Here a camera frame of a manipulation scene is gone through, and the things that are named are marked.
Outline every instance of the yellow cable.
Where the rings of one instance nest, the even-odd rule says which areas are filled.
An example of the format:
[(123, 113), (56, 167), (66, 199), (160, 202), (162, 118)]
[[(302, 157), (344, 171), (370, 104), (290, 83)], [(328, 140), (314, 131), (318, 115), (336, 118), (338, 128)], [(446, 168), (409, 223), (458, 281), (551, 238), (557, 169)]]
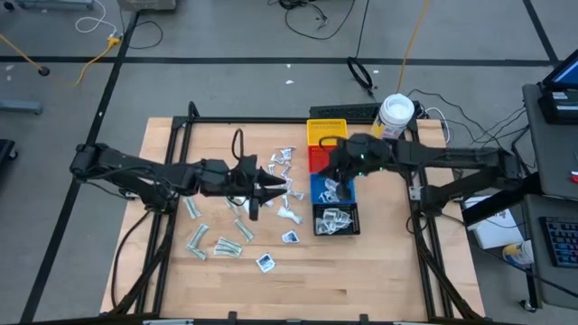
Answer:
[(76, 82), (74, 83), (73, 87), (76, 87), (79, 85), (79, 83), (82, 81), (82, 79), (84, 78), (84, 72), (86, 72), (87, 68), (89, 67), (90, 64), (100, 60), (100, 58), (102, 58), (103, 56), (107, 55), (107, 53), (112, 50), (113, 47), (115, 47), (117, 44), (120, 43), (120, 39), (115, 38), (115, 37), (109, 37), (108, 38), (108, 46), (107, 49), (105, 51), (103, 51), (102, 53), (100, 53), (96, 58), (90, 60), (87, 64), (84, 65), (84, 67), (82, 67), (82, 70), (80, 71), (80, 76), (79, 79), (76, 80)]
[(6, 44), (8, 44), (8, 46), (10, 46), (11, 48), (13, 48), (16, 52), (18, 52), (18, 54), (20, 54), (25, 60), (27, 60), (28, 62), (30, 62), (34, 67), (36, 67), (36, 69), (38, 70), (42, 70), (42, 67), (40, 65), (38, 65), (36, 62), (34, 62), (32, 59), (30, 59), (23, 51), (21, 51), (20, 49), (18, 49), (18, 47), (16, 47), (16, 45), (12, 44), (12, 42), (10, 42), (4, 35), (2, 35), (0, 33), (0, 40), (4, 41)]
[(417, 19), (417, 25), (414, 28), (414, 33), (412, 33), (412, 38), (409, 39), (409, 44), (407, 44), (406, 54), (404, 55), (404, 61), (401, 64), (401, 71), (399, 71), (399, 80), (397, 81), (397, 89), (396, 93), (399, 93), (399, 89), (401, 89), (401, 85), (404, 83), (404, 74), (406, 73), (406, 61), (409, 57), (409, 53), (412, 50), (412, 46), (414, 46), (415, 36), (417, 35), (417, 31), (419, 30), (420, 25), (425, 16), (425, 12), (427, 11), (427, 7), (429, 6), (430, 1), (424, 0), (424, 7), (422, 7), (422, 12), (419, 14), (419, 18)]

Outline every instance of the yellow bin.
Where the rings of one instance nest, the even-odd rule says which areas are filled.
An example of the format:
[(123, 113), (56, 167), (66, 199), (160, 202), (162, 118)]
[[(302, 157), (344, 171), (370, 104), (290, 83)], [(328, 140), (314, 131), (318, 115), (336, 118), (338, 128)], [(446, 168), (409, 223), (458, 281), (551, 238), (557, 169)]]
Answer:
[[(344, 119), (307, 120), (308, 145), (319, 145), (319, 141), (327, 136), (347, 138), (347, 121)], [(323, 145), (337, 145), (337, 139), (325, 139)]]

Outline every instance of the white cable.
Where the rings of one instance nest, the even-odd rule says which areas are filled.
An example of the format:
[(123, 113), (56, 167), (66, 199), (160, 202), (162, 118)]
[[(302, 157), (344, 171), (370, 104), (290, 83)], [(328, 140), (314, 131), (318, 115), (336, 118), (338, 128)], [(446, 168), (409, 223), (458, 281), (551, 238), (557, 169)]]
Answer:
[[(92, 33), (94, 32), (94, 30), (96, 30), (98, 28), (98, 26), (103, 23), (103, 24), (107, 24), (110, 27), (114, 28), (114, 31), (110, 34), (111, 37), (116, 36), (117, 35), (117, 27), (115, 25), (113, 25), (112, 23), (106, 22), (104, 19), (107, 17), (107, 9), (105, 8), (105, 6), (98, 0), (94, 0), (94, 2), (96, 2), (97, 4), (100, 5), (100, 7), (102, 7), (102, 17), (100, 17), (100, 19), (95, 18), (95, 17), (82, 17), (80, 19), (78, 19), (78, 21), (76, 21), (76, 23), (74, 24), (74, 27), (76, 27), (76, 30), (79, 31), (79, 33)], [(97, 22), (97, 24), (95, 24), (92, 28), (87, 29), (87, 30), (81, 30), (79, 28), (79, 23), (84, 21), (84, 20), (90, 20), (90, 21), (95, 21)]]
[(443, 115), (442, 111), (438, 107), (427, 108), (425, 110), (425, 113), (427, 113), (431, 110), (436, 111), (442, 117), (443, 123), (445, 124), (445, 132), (447, 134), (445, 142), (448, 144), (450, 142), (450, 139), (452, 138), (452, 134), (450, 134), (450, 127), (448, 126), (448, 121), (445, 120), (445, 116)]

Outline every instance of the keyboard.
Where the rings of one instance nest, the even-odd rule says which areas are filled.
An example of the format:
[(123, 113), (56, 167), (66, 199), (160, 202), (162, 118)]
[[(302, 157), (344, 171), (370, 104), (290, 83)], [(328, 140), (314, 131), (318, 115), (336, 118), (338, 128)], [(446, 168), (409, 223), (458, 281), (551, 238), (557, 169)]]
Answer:
[(578, 218), (541, 217), (548, 253), (557, 267), (578, 267)]

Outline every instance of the wooden table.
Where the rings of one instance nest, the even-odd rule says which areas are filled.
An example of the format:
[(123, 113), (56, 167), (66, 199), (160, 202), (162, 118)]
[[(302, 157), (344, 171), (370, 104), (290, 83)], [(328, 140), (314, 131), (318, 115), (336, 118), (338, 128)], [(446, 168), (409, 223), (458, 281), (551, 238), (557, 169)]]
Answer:
[[(163, 161), (170, 125), (171, 118), (149, 119), (141, 157)], [(256, 153), (257, 164), (265, 169), (277, 148), (296, 146), (289, 177), (294, 179), (295, 190), (309, 192), (306, 125), (195, 124), (187, 162), (216, 158), (233, 167), (236, 161), (230, 146), (238, 127), (245, 133), (245, 153)], [(368, 126), (348, 125), (348, 129), (352, 135), (367, 132)], [(439, 121), (419, 121), (419, 130), (423, 144), (445, 146)], [(453, 180), (449, 169), (428, 169), (427, 175), (433, 185)], [(276, 215), (280, 198), (275, 199), (273, 208), (264, 206), (259, 210), (258, 222), (251, 222), (245, 214), (242, 218), (255, 234), (248, 244), (236, 229), (234, 215), (223, 198), (195, 196), (193, 199), (202, 213), (195, 220), (181, 202), (161, 316), (225, 319), (229, 311), (237, 311), (240, 319), (358, 320), (361, 313), (366, 313), (371, 320), (426, 320), (415, 241), (405, 228), (410, 214), (405, 181), (397, 173), (376, 172), (356, 178), (355, 189), (361, 229), (361, 235), (356, 237), (315, 237), (309, 195), (303, 201), (290, 198), (292, 209), (303, 217), (302, 225)], [(444, 213), (461, 218), (455, 203), (448, 204)], [(119, 239), (142, 215), (140, 202), (128, 203)], [(126, 241), (119, 260), (117, 297), (126, 293), (141, 272), (151, 220)], [(200, 248), (208, 253), (205, 262), (185, 249), (201, 223), (210, 226), (200, 241)], [(436, 223), (448, 277), (470, 306), (483, 315), (463, 226), (447, 218), (438, 218)], [(298, 245), (287, 245), (281, 240), (281, 235), (291, 229), (301, 240)], [(214, 256), (212, 249), (219, 237), (242, 244), (242, 256), (239, 259)], [(264, 253), (270, 253), (276, 262), (275, 269), (268, 274), (262, 274), (256, 265), (256, 259)], [(436, 312), (443, 315), (436, 294), (438, 284), (431, 278)], [(152, 306), (155, 281), (154, 275), (146, 311)], [(111, 309), (109, 291), (110, 279), (102, 311)]]

